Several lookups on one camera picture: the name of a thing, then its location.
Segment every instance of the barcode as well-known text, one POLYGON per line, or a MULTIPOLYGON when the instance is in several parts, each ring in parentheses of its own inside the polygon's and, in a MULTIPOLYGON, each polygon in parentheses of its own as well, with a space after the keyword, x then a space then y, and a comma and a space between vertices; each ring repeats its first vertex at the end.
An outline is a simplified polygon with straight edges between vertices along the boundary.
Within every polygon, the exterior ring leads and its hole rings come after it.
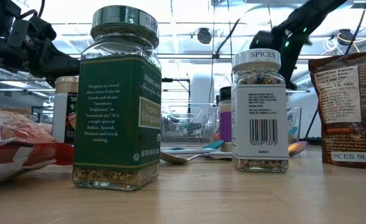
POLYGON ((276 119, 251 119, 250 120, 251 142, 275 142, 277 143, 277 120, 276 119))

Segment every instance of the spice jar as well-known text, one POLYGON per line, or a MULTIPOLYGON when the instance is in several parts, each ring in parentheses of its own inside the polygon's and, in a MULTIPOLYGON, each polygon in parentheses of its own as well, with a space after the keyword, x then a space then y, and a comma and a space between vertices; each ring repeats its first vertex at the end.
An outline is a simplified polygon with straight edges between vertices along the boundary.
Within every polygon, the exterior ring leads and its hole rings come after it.
POLYGON ((58 142, 73 144, 77 117, 78 77, 58 77, 55 84, 52 135, 58 142))
POLYGON ((161 64, 157 21, 127 6, 93 16, 81 55, 73 182, 136 190, 159 175, 161 64))
POLYGON ((219 90, 219 135, 224 143, 220 150, 222 152, 232 151, 232 87, 226 86, 219 90))
POLYGON ((280 54, 251 49, 232 58, 233 163, 240 171, 285 172, 288 139, 280 54))

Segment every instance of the black lid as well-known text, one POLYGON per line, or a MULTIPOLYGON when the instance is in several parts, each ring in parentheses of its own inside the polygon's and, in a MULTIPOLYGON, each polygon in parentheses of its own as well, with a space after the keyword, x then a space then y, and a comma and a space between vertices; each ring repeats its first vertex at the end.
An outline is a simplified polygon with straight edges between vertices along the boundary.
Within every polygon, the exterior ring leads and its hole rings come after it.
POLYGON ((232 87, 225 86, 221 87, 219 90, 220 101, 231 100, 232 99, 232 87))

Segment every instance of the white jar lid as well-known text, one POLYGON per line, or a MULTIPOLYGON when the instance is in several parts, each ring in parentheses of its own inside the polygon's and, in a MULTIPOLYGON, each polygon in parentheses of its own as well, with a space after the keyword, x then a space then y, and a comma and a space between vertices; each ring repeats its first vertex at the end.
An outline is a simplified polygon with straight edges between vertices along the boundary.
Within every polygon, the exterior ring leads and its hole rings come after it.
POLYGON ((233 56, 232 67, 246 64, 249 67, 268 67, 279 70, 281 67, 280 53, 272 49, 250 49, 233 56))

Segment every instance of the brown bag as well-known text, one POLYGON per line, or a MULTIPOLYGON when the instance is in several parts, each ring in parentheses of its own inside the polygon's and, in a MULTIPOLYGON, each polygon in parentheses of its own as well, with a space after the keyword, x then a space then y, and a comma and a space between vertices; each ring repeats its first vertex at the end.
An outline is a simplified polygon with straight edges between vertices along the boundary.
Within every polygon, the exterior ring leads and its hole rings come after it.
POLYGON ((366 52, 309 61, 319 97, 322 161, 366 168, 366 52))

